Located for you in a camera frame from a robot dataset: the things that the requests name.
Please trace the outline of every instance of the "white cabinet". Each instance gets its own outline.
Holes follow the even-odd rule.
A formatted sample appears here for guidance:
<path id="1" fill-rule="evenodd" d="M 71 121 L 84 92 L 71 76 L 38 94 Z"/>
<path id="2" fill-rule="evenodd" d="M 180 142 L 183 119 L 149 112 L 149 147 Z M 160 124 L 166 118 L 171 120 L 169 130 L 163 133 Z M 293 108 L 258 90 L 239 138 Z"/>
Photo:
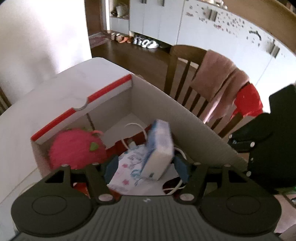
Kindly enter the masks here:
<path id="1" fill-rule="evenodd" d="M 145 0 L 130 0 L 130 30 L 143 33 Z"/>
<path id="2" fill-rule="evenodd" d="M 161 0 L 164 8 L 161 14 L 158 39 L 170 45 L 177 44 L 184 0 Z"/>
<path id="3" fill-rule="evenodd" d="M 158 39 L 163 0 L 145 0 L 143 34 Z"/>
<path id="4" fill-rule="evenodd" d="M 207 19 L 210 10 L 218 12 L 215 21 Z M 211 49 L 228 57 L 254 84 L 271 60 L 268 50 L 272 38 L 268 33 L 239 16 L 196 0 L 185 1 L 177 44 Z"/>
<path id="5" fill-rule="evenodd" d="M 110 29 L 129 35 L 129 20 L 110 17 Z"/>
<path id="6" fill-rule="evenodd" d="M 184 0 L 131 0 L 130 30 L 175 45 L 183 4 Z"/>
<path id="7" fill-rule="evenodd" d="M 296 56 L 282 43 L 276 41 L 275 44 L 280 48 L 278 55 L 272 57 L 256 85 L 265 112 L 270 112 L 269 96 L 289 84 L 294 84 L 296 80 Z"/>

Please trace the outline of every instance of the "doorway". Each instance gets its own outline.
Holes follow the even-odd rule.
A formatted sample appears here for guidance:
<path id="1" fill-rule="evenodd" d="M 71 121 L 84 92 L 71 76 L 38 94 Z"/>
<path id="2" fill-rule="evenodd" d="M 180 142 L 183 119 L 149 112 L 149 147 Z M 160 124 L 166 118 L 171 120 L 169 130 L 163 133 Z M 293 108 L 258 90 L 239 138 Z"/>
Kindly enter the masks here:
<path id="1" fill-rule="evenodd" d="M 101 0 L 84 0 L 87 31 L 89 36 L 103 30 Z"/>

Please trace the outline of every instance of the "chair slat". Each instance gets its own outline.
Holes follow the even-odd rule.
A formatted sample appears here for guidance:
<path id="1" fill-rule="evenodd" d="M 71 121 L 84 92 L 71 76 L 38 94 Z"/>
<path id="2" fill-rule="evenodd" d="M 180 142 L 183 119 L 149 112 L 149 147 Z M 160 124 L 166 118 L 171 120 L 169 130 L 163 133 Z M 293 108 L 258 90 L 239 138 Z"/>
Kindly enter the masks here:
<path id="1" fill-rule="evenodd" d="M 244 117 L 237 113 L 230 122 L 219 132 L 219 136 L 221 138 L 225 137 L 228 132 L 230 132 Z"/>
<path id="2" fill-rule="evenodd" d="M 222 118 L 218 118 L 217 120 L 215 120 L 214 124 L 211 126 L 211 129 L 215 129 L 217 125 L 219 125 L 220 121 L 222 120 Z"/>
<path id="3" fill-rule="evenodd" d="M 183 100 L 183 102 L 182 102 L 182 105 L 183 105 L 183 106 L 186 105 L 186 102 L 187 102 L 187 100 L 188 100 L 188 98 L 189 98 L 191 92 L 192 92 L 192 88 L 189 87 L 188 90 L 187 90 L 187 92 L 186 92 L 186 94 L 185 94 L 184 100 Z"/>
<path id="4" fill-rule="evenodd" d="M 196 94 L 196 97 L 194 98 L 193 102 L 192 102 L 192 105 L 189 109 L 190 112 L 193 111 L 194 107 L 196 106 L 197 102 L 199 101 L 200 99 L 200 94 Z"/>
<path id="5" fill-rule="evenodd" d="M 2 88 L 0 88 L 0 97 L 4 101 L 4 103 L 7 105 L 7 107 L 11 107 L 11 103 L 9 102 L 8 98 L 6 97 L 5 93 L 3 92 Z"/>
<path id="6" fill-rule="evenodd" d="M 200 109 L 200 111 L 198 112 L 198 114 L 197 114 L 197 117 L 200 117 L 200 115 L 202 114 L 202 112 L 205 110 L 205 108 L 207 107 L 207 105 L 208 105 L 208 101 L 207 100 L 205 100 L 204 101 L 204 103 L 202 104 L 202 107 L 201 107 L 201 109 Z"/>
<path id="7" fill-rule="evenodd" d="M 181 93 L 181 90 L 183 88 L 184 82 L 185 82 L 187 74 L 188 74 L 189 67 L 190 67 L 190 61 L 188 61 L 188 63 L 185 66 L 184 72 L 182 74 L 182 77 L 181 77 L 181 80 L 180 80 L 180 83 L 179 83 L 179 86 L 178 86 L 178 89 L 177 89 L 177 92 L 175 95 L 175 100 L 178 100 L 178 98 L 179 98 L 179 95 Z"/>
<path id="8" fill-rule="evenodd" d="M 171 56 L 170 57 L 170 62 L 168 65 L 168 70 L 167 70 L 167 75 L 165 78 L 165 88 L 163 92 L 165 92 L 167 95 L 170 95 L 172 85 L 173 85 L 173 80 L 176 72 L 176 66 L 178 62 L 178 57 L 177 56 Z"/>
<path id="9" fill-rule="evenodd" d="M 4 105 L 1 103 L 0 101 L 0 115 L 6 110 L 6 108 L 4 107 Z"/>

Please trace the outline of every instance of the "chair backrest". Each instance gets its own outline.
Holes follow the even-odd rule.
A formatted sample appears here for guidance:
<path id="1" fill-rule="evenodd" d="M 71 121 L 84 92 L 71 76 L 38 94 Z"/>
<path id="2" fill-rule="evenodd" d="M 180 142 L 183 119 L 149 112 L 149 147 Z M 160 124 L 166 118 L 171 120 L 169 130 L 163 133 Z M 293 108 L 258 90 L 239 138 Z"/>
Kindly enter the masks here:
<path id="1" fill-rule="evenodd" d="M 173 80 L 174 80 L 174 76 L 175 76 L 175 72 L 176 72 L 176 67 L 177 67 L 177 62 L 178 62 L 178 58 L 182 58 L 188 61 L 188 63 L 185 66 L 184 72 L 182 74 L 181 80 L 179 82 L 176 94 L 174 99 L 177 101 L 181 90 L 184 86 L 187 74 L 188 74 L 188 70 L 190 67 L 191 62 L 198 64 L 198 68 L 196 69 L 193 78 L 195 77 L 199 66 L 202 63 L 202 60 L 206 54 L 206 50 L 201 49 L 201 48 L 197 48 L 197 47 L 193 47 L 193 46 L 187 46 L 187 45 L 175 45 L 171 48 L 170 50 L 170 62 L 168 65 L 168 70 L 167 70 L 167 75 L 165 78 L 165 87 L 164 87 L 164 92 L 167 95 L 170 95 L 171 90 L 172 90 L 172 86 L 173 86 Z M 192 88 L 189 86 L 185 97 L 182 101 L 182 105 L 185 106 L 189 96 L 192 92 Z M 200 99 L 200 94 L 197 93 L 190 108 L 189 111 L 193 111 L 195 106 L 197 105 L 199 99 Z M 205 110 L 205 108 L 208 105 L 208 101 L 205 100 L 204 103 L 202 104 L 200 110 L 198 111 L 197 117 L 200 117 L 200 115 L 202 114 L 202 112 Z M 240 114 L 235 115 L 230 122 L 219 132 L 219 136 L 220 137 L 224 137 L 228 132 L 230 132 L 241 120 L 243 119 L 243 117 Z M 219 118 L 217 120 L 215 120 L 215 122 L 213 123 L 213 125 L 211 126 L 211 129 L 215 129 L 215 127 L 221 122 L 222 118 Z"/>
<path id="2" fill-rule="evenodd" d="M 8 98 L 0 87 L 0 115 L 11 106 Z"/>

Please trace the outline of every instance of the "red bag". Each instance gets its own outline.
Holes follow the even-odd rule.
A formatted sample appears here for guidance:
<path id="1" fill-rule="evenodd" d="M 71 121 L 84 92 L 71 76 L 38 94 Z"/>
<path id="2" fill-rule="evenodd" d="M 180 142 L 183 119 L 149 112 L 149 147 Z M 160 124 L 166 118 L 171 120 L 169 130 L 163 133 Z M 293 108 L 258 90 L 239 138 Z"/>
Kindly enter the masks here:
<path id="1" fill-rule="evenodd" d="M 237 108 L 233 112 L 231 119 L 237 113 L 240 113 L 243 117 L 248 115 L 256 117 L 263 113 L 263 104 L 253 84 L 248 84 L 239 90 L 234 104 Z"/>

